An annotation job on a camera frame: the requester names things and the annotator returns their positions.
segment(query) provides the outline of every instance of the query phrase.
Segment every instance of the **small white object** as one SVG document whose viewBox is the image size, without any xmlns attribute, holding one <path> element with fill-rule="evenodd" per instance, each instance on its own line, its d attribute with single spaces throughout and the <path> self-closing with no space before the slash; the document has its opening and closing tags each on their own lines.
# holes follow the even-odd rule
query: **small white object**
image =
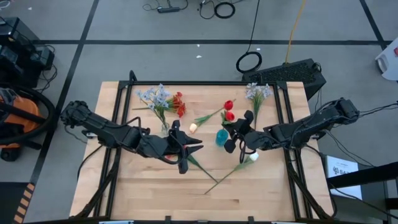
<svg viewBox="0 0 398 224">
<path fill-rule="evenodd" d="M 358 171 L 358 164 L 356 162 L 351 162 L 351 161 L 347 161 L 344 159 L 335 158 L 332 156 L 326 156 L 326 166 L 327 166 L 327 177 L 328 178 Z M 344 192 L 346 194 L 355 196 L 362 200 L 362 191 L 361 191 L 360 185 L 352 186 L 352 187 L 342 187 L 342 188 L 339 188 L 338 190 L 341 192 Z M 345 195 L 339 193 L 335 189 L 331 189 L 330 192 L 333 195 L 348 197 L 348 196 L 345 196 Z"/>
<path fill-rule="evenodd" d="M 189 131 L 193 134 L 197 128 L 198 126 L 195 123 L 192 123 L 191 126 L 189 126 Z"/>
<path fill-rule="evenodd" d="M 376 57 L 379 66 L 386 80 L 398 80 L 398 38 Z"/>
<path fill-rule="evenodd" d="M 259 158 L 259 154 L 257 152 L 251 154 L 249 158 L 254 162 Z"/>
</svg>

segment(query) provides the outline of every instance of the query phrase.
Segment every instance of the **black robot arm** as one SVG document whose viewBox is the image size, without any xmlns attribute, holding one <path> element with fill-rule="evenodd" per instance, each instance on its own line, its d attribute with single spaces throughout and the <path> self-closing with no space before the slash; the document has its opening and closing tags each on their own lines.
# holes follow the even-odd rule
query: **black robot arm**
<svg viewBox="0 0 398 224">
<path fill-rule="evenodd" d="M 224 148 L 232 153 L 236 147 L 236 140 L 240 139 L 249 149 L 270 150 L 283 147 L 291 149 L 302 147 L 311 136 L 318 135 L 318 139 L 325 135 L 334 124 L 351 124 L 358 120 L 359 111 L 350 100 L 341 98 L 324 104 L 313 115 L 307 116 L 290 124 L 277 124 L 264 128 L 264 132 L 255 131 L 250 127 L 253 113 L 246 111 L 245 119 L 225 124 L 223 127 L 229 132 L 231 139 Z"/>
<path fill-rule="evenodd" d="M 181 174 L 188 170 L 187 157 L 203 147 L 186 147 L 186 145 L 201 143 L 201 140 L 190 138 L 185 132 L 180 131 L 178 120 L 173 122 L 169 135 L 161 138 L 150 135 L 149 128 L 141 128 L 140 117 L 128 122 L 138 120 L 138 127 L 129 126 L 128 123 L 119 125 L 91 112 L 83 101 L 71 101 L 62 111 L 60 117 L 64 125 L 71 126 L 71 128 L 83 126 L 96 134 L 99 143 L 106 147 L 122 147 L 145 158 L 155 158 L 168 164 L 178 164 Z M 176 155 L 178 159 L 171 161 L 165 157 L 168 155 Z"/>
</svg>

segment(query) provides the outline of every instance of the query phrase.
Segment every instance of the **red tulip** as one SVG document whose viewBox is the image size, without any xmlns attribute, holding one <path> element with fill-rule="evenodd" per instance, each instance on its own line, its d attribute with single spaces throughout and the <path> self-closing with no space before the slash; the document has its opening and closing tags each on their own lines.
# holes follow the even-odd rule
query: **red tulip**
<svg viewBox="0 0 398 224">
<path fill-rule="evenodd" d="M 227 121 L 233 121 L 235 119 L 235 115 L 232 112 L 227 111 L 225 113 L 225 119 Z"/>
<path fill-rule="evenodd" d="M 228 100 L 228 101 L 225 102 L 225 104 L 224 104 L 224 109 L 230 110 L 230 109 L 232 109 L 233 106 L 234 106 L 234 103 L 233 103 L 231 100 Z"/>
</svg>

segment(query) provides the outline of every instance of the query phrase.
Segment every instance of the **wooden tabletop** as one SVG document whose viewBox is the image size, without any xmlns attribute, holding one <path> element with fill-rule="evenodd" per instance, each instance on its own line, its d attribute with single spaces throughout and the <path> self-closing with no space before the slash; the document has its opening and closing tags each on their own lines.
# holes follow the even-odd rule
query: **wooden tabletop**
<svg viewBox="0 0 398 224">
<path fill-rule="evenodd" d="M 95 113 L 111 119 L 117 82 L 103 82 Z M 147 90 L 150 86 L 133 86 L 133 91 Z M 243 118 L 251 110 L 245 99 L 245 86 L 166 86 L 172 94 L 183 93 L 187 113 L 180 120 L 181 130 L 193 138 L 201 139 L 203 149 L 193 154 L 194 158 L 216 179 L 222 179 L 239 164 L 239 150 L 228 154 L 215 144 L 216 132 L 221 127 L 221 117 L 216 114 L 199 127 L 195 134 L 189 133 L 189 125 L 195 118 L 210 114 L 223 106 L 226 100 L 236 99 L 232 112 Z M 294 120 L 310 114 L 302 83 L 288 83 L 288 92 Z M 287 121 L 283 93 L 280 90 L 284 120 Z M 144 104 L 133 93 L 130 108 L 141 108 Z M 168 123 L 178 119 L 176 114 L 166 112 Z M 161 122 L 151 110 L 129 110 L 127 120 L 140 116 L 142 127 L 150 128 L 151 134 L 160 133 Z M 264 100 L 257 130 L 277 124 L 274 96 Z M 309 145 L 317 148 L 316 141 Z M 88 141 L 85 156 L 98 147 L 96 139 Z M 105 150 L 88 159 L 81 169 L 70 215 L 77 214 L 98 188 Z M 245 221 L 253 216 L 255 221 L 293 221 L 294 213 L 282 149 L 259 151 L 259 158 L 243 170 L 234 172 L 208 194 L 214 184 L 204 172 L 190 164 L 186 174 L 178 173 L 178 167 L 156 159 L 145 159 L 122 150 L 118 181 L 113 203 L 112 219 L 116 220 L 213 220 Z M 331 215 L 333 208 L 326 186 L 322 162 L 318 154 L 304 148 L 302 162 L 307 187 L 323 209 Z M 305 216 L 302 194 L 297 188 L 301 216 Z M 104 214 L 108 191 L 103 196 L 101 214 Z"/>
</svg>

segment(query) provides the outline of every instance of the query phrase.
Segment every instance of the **blue cup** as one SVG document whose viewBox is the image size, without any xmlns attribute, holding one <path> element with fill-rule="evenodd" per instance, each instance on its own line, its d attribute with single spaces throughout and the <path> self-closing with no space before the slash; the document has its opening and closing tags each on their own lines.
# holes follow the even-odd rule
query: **blue cup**
<svg viewBox="0 0 398 224">
<path fill-rule="evenodd" d="M 216 135 L 216 144 L 219 147 L 223 147 L 226 140 L 228 139 L 228 132 L 225 129 L 221 129 Z"/>
</svg>

